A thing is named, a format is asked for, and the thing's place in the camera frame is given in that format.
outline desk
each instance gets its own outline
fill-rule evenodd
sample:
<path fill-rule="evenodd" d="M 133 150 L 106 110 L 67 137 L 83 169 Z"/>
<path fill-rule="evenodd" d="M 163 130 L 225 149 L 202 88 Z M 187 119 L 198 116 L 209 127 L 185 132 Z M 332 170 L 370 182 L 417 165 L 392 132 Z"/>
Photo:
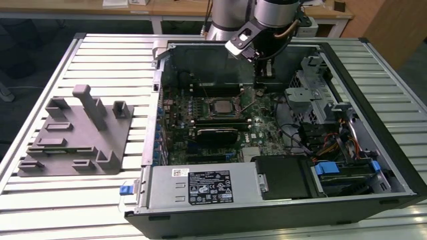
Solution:
<path fill-rule="evenodd" d="M 162 34 L 162 21 L 203 21 L 207 0 L 151 0 L 149 5 L 103 9 L 103 0 L 2 0 L 0 17 L 22 19 L 149 20 L 155 34 Z M 306 8 L 318 24 L 334 25 L 329 37 L 340 38 L 354 14 L 334 11 L 334 0 L 326 6 Z"/>

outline chip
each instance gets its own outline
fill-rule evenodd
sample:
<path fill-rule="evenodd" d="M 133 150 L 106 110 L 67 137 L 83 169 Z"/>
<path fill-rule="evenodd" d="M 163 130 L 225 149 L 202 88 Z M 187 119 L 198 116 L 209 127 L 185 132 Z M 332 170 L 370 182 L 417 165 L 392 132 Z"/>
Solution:
<path fill-rule="evenodd" d="M 218 114 L 229 114 L 234 111 L 234 105 L 227 100 L 218 100 L 214 103 L 214 111 Z"/>

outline power supply label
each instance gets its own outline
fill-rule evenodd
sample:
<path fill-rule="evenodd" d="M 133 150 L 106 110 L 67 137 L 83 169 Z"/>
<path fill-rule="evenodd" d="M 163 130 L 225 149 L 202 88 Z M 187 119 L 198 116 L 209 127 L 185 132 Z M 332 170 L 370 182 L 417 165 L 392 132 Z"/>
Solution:
<path fill-rule="evenodd" d="M 191 205 L 233 203 L 234 189 L 230 171 L 190 172 L 189 196 Z"/>

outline wooden cabinet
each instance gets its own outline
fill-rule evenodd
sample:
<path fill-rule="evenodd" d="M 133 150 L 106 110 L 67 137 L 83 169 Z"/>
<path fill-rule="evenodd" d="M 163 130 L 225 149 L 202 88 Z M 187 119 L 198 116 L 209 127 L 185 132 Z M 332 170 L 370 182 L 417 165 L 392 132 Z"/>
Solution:
<path fill-rule="evenodd" d="M 346 0 L 356 17 L 344 38 L 365 37 L 398 69 L 427 37 L 427 0 Z"/>

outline motherboard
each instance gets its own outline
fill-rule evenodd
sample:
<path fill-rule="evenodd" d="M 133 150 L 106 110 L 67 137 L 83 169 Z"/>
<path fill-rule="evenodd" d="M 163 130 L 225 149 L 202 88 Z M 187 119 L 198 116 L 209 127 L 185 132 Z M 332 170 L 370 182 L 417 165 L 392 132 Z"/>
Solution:
<path fill-rule="evenodd" d="M 166 89 L 169 165 L 250 162 L 285 154 L 275 120 L 281 98 L 238 84 Z"/>

